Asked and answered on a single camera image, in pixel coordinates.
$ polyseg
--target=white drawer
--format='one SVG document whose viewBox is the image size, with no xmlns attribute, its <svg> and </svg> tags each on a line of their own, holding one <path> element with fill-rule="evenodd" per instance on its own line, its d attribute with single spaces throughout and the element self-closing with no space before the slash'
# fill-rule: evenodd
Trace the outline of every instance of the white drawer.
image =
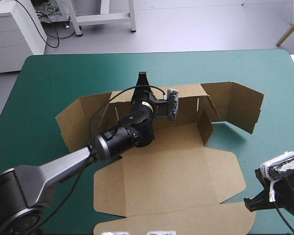
<svg viewBox="0 0 294 235">
<path fill-rule="evenodd" d="M 20 71 L 30 55 L 32 52 L 27 45 L 0 47 L 0 72 Z"/>
<path fill-rule="evenodd" d="M 0 47 L 26 45 L 27 42 L 20 31 L 0 33 Z"/>
<path fill-rule="evenodd" d="M 17 30 L 20 29 L 12 16 L 0 16 L 0 32 L 9 32 Z"/>
</svg>

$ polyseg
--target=power cord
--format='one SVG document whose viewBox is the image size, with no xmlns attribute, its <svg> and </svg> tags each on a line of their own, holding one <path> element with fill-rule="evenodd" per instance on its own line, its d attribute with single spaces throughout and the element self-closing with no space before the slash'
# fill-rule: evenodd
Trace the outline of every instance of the power cord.
<svg viewBox="0 0 294 235">
<path fill-rule="evenodd" d="M 284 221 L 284 223 L 289 227 L 289 229 L 292 231 L 292 233 L 294 234 L 294 229 L 292 228 L 292 226 L 288 223 L 288 221 L 286 220 L 286 218 L 283 216 L 283 214 L 281 213 L 278 205 L 276 204 L 276 202 L 273 202 L 276 211 L 278 212 L 279 216 L 281 217 L 281 219 Z"/>
<path fill-rule="evenodd" d="M 81 177 L 81 175 L 83 174 L 89 160 L 94 156 L 94 151 L 95 151 L 95 145 L 94 145 L 94 140 L 93 140 L 93 134 L 92 134 L 92 127 L 93 127 L 93 121 L 95 119 L 95 117 L 98 115 L 98 113 L 105 107 L 107 106 L 112 100 L 114 100 L 116 97 L 118 97 L 119 95 L 123 94 L 124 92 L 126 91 L 129 91 L 131 89 L 134 89 L 134 88 L 138 88 L 138 87 L 150 87 L 150 88 L 155 88 L 157 90 L 160 90 L 162 92 L 163 95 L 165 95 L 166 93 L 161 89 L 161 88 L 158 88 L 156 86 L 150 86 L 150 85 L 138 85 L 138 86 L 133 86 L 133 87 L 129 87 L 119 93 L 117 93 L 114 97 L 112 97 L 111 99 L 109 99 L 107 102 L 105 102 L 102 106 L 100 106 L 96 111 L 95 113 L 92 115 L 90 121 L 89 121 L 89 137 L 91 139 L 91 146 L 90 146 L 90 155 L 87 157 L 86 161 L 85 161 L 85 164 L 83 165 L 82 169 L 80 170 L 70 192 L 68 193 L 68 195 L 62 200 L 62 202 L 56 207 L 56 209 L 54 209 L 54 211 L 43 221 L 41 222 L 37 228 L 41 228 L 44 224 L 46 224 L 58 211 L 59 209 L 64 205 L 64 203 L 68 200 L 68 198 L 72 195 L 74 189 L 76 188 L 76 185 Z"/>
<path fill-rule="evenodd" d="M 41 17 L 48 18 L 48 16 L 46 14 L 42 13 L 42 12 L 36 11 L 36 13 L 40 14 L 39 18 L 41 18 Z M 56 39 L 66 39 L 66 38 L 70 38 L 71 36 L 73 36 L 75 34 L 75 31 L 73 31 L 72 34 L 70 34 L 69 36 L 66 36 L 66 37 L 55 37 L 55 36 L 52 36 L 52 35 L 50 35 L 50 34 L 48 34 L 46 32 L 45 32 L 45 34 L 47 34 L 48 36 L 50 36 L 52 38 L 56 38 Z"/>
<path fill-rule="evenodd" d="M 59 47 L 59 45 L 60 45 L 60 39 L 66 39 L 66 38 L 69 38 L 69 37 L 71 37 L 71 36 L 74 35 L 75 32 L 73 32 L 72 34 L 70 34 L 70 35 L 67 36 L 67 37 L 59 37 L 59 34 L 58 34 L 57 29 L 55 28 L 53 22 L 50 21 L 50 23 L 51 23 L 51 25 L 52 25 L 52 27 L 53 27 L 53 29 L 54 29 L 54 31 L 55 31 L 56 37 L 55 37 L 55 36 L 52 36 L 52 35 L 50 35 L 50 34 L 47 34 L 47 33 L 46 33 L 46 34 L 47 34 L 48 36 L 50 36 L 50 37 L 52 37 L 52 38 L 56 38 L 56 39 L 58 40 L 56 46 L 50 45 L 49 43 L 47 43 L 47 41 L 46 41 L 46 40 L 44 39 L 44 37 L 41 35 L 41 33 L 40 33 L 40 31 L 39 31 L 39 29 L 38 29 L 38 27 L 37 27 L 37 25 L 36 25 L 34 19 L 32 18 L 32 16 L 31 16 L 31 14 L 29 13 L 29 11 L 26 9 L 26 7 L 25 7 L 21 2 L 19 2 L 19 0 L 15 0 L 15 1 L 16 1 L 16 2 L 17 2 L 17 3 L 18 3 L 18 4 L 19 4 L 19 5 L 20 5 L 25 11 L 26 11 L 26 13 L 29 15 L 31 21 L 32 21 L 32 22 L 34 23 L 34 25 L 35 25 L 35 28 L 36 28 L 36 30 L 37 30 L 39 36 L 40 36 L 40 37 L 42 38 L 42 40 L 46 43 L 46 45 L 48 45 L 49 47 L 51 47 L 51 48 L 57 48 L 57 47 Z M 39 14 L 40 14 L 39 17 L 47 17 L 47 18 L 48 18 L 47 15 L 45 15 L 45 14 L 43 14 L 43 13 L 41 13 L 41 12 L 36 12 L 36 13 L 39 13 Z"/>
</svg>

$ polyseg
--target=green tabletop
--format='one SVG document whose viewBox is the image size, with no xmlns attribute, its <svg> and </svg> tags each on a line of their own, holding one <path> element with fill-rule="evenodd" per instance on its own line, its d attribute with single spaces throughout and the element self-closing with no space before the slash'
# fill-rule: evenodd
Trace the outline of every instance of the green tabletop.
<svg viewBox="0 0 294 235">
<path fill-rule="evenodd" d="M 244 192 L 226 203 L 258 194 L 262 187 L 254 169 L 294 151 L 294 64 L 284 50 L 44 55 L 26 60 L 0 117 L 0 172 L 67 154 L 55 116 L 79 96 L 135 85 L 139 71 L 147 71 L 149 83 L 156 86 L 233 81 L 265 94 L 252 135 L 228 123 L 214 124 L 207 146 L 234 152 L 247 183 Z M 97 223 L 119 218 L 93 208 L 93 174 L 103 166 L 85 170 L 69 201 L 44 226 L 46 233 L 91 233 Z M 72 183 L 70 179 L 58 188 L 46 214 Z M 294 226 L 294 218 L 282 212 Z M 276 211 L 257 212 L 251 233 L 286 232 Z"/>
</svg>

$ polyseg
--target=gray floor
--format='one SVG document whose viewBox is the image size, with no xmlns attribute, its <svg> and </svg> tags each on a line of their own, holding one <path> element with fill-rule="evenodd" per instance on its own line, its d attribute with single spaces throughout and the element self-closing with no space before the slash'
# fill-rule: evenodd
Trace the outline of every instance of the gray floor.
<svg viewBox="0 0 294 235">
<path fill-rule="evenodd" d="M 83 27 L 83 37 L 61 40 L 45 54 L 203 51 L 276 48 L 290 26 L 291 0 L 134 0 L 137 32 L 127 23 Z M 80 15 L 98 12 L 93 0 L 75 0 Z M 125 11 L 126 0 L 111 0 L 111 10 Z M 72 32 L 58 25 L 62 36 Z M 294 34 L 283 47 L 294 54 Z M 0 74 L 0 113 L 18 73 Z"/>
</svg>

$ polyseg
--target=cardboard box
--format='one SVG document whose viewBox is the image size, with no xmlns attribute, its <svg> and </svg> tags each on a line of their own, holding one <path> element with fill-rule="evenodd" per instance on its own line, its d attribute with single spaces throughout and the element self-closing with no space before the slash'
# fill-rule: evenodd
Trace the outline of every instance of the cardboard box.
<svg viewBox="0 0 294 235">
<path fill-rule="evenodd" d="M 243 202 L 221 204 L 246 188 L 236 156 L 204 146 L 212 121 L 252 133 L 263 94 L 233 82 L 171 88 L 179 90 L 178 120 L 154 120 L 156 139 L 150 145 L 129 150 L 95 173 L 95 210 L 126 217 L 96 225 L 95 235 L 156 230 L 242 235 L 251 229 L 255 213 Z M 56 117 L 70 151 L 85 145 L 92 113 L 115 93 L 81 97 Z M 127 92 L 112 101 L 95 119 L 94 133 L 117 124 L 128 113 L 131 97 Z"/>
</svg>

